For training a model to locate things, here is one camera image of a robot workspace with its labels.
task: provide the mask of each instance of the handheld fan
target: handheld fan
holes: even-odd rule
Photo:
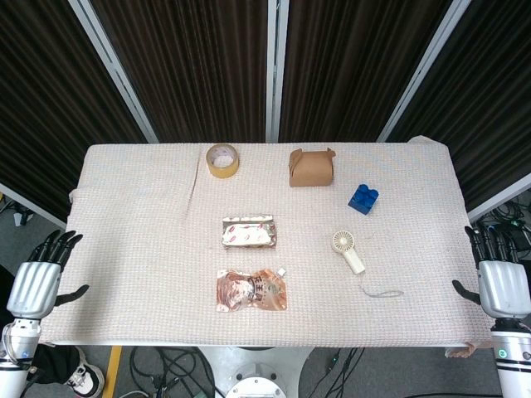
[[[359,274],[365,270],[358,253],[354,250],[354,237],[350,232],[337,231],[332,238],[332,248],[343,255],[352,272]]]

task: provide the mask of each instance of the fan grille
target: fan grille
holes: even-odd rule
[[[348,251],[354,247],[354,237],[348,231],[337,231],[332,241],[339,251]]]

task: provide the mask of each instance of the snack package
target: snack package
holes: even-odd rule
[[[270,311],[287,308],[284,270],[278,273],[263,269],[254,274],[244,274],[233,269],[217,272],[217,306],[221,313],[256,307]]]
[[[222,244],[225,247],[275,247],[273,216],[224,218]]]

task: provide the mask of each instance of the dark fabric backdrop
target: dark fabric backdrop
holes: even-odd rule
[[[468,210],[531,172],[531,2],[475,1],[390,141],[448,145]]]
[[[0,182],[66,221],[86,149],[143,143],[66,0],[0,2]]]
[[[93,0],[161,142],[263,142],[267,0]]]
[[[375,141],[450,0],[291,0],[281,142]]]

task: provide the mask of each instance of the robotic arm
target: robotic arm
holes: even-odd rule
[[[514,242],[493,227],[465,228],[478,272],[479,294],[453,280],[463,298],[481,305],[495,319],[490,329],[504,397],[531,397],[531,331],[521,320],[531,313],[525,269],[518,264]]]
[[[41,320],[54,306],[78,299],[89,288],[85,284],[74,293],[57,296],[66,261],[83,237],[70,231],[56,240],[59,234],[52,232],[34,249],[15,277],[7,303],[15,320],[4,327],[0,346],[0,398],[19,397],[24,391],[41,336]]]

